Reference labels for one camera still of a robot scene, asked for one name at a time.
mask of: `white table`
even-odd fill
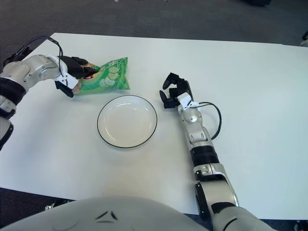
[[[174,72],[196,101],[215,103],[222,130],[214,140],[240,206],[259,218],[308,219],[308,48],[225,41],[60,34],[64,54],[101,65],[128,57],[130,91],[68,98],[51,80],[33,87],[12,118],[0,152],[0,186],[48,196],[144,197],[197,213],[193,165],[177,110],[164,110],[158,91]],[[44,42],[31,54],[54,54]],[[157,111],[154,135],[120,150],[97,132],[101,108],[133,94]],[[202,108],[213,134],[218,118]]]

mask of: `black cable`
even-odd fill
[[[58,47],[59,47],[59,71],[60,71],[60,74],[63,76],[62,74],[62,70],[61,70],[61,66],[60,66],[60,59],[63,58],[63,50],[59,44],[58,41],[54,40],[53,38],[49,37],[49,36],[45,36],[45,35],[42,35],[42,36],[38,36],[38,37],[35,37],[33,39],[31,39],[28,43],[26,43],[16,54],[15,54],[15,57],[13,59],[13,61],[16,61],[17,58],[24,52],[24,50],[28,47],[28,45],[30,45],[32,42],[36,41],[36,40],[39,40],[39,39],[47,39],[49,40],[50,42],[56,44]]]
[[[218,107],[216,107],[215,104],[211,103],[211,102],[200,102],[199,104],[204,104],[204,105],[201,105],[201,106],[197,106],[197,107],[191,107],[191,108],[198,108],[198,107],[204,107],[204,106],[208,106],[208,105],[211,105],[213,107],[215,107],[215,109],[217,110],[217,113],[218,113],[218,116],[219,116],[219,124],[218,124],[218,128],[217,128],[217,131],[216,133],[213,135],[213,137],[211,138],[212,140],[215,139],[218,134],[220,133],[220,130],[221,130],[221,123],[222,123],[222,120],[221,120],[221,113],[220,113],[220,110]]]

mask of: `white plate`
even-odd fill
[[[145,143],[154,133],[157,114],[145,99],[126,95],[111,100],[101,110],[97,129],[108,144],[134,148]]]

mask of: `floor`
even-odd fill
[[[1,0],[0,22],[1,64],[32,37],[54,32],[296,46],[308,30],[308,0],[272,0],[266,7],[244,0]],[[0,227],[54,200],[0,189]],[[266,222],[279,230],[293,230],[295,223]],[[202,225],[211,228],[210,222]]]

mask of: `snack package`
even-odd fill
[[[99,70],[94,75],[81,79],[80,94],[103,92],[112,89],[128,90],[126,79],[127,57],[112,60],[101,67],[90,65]]]

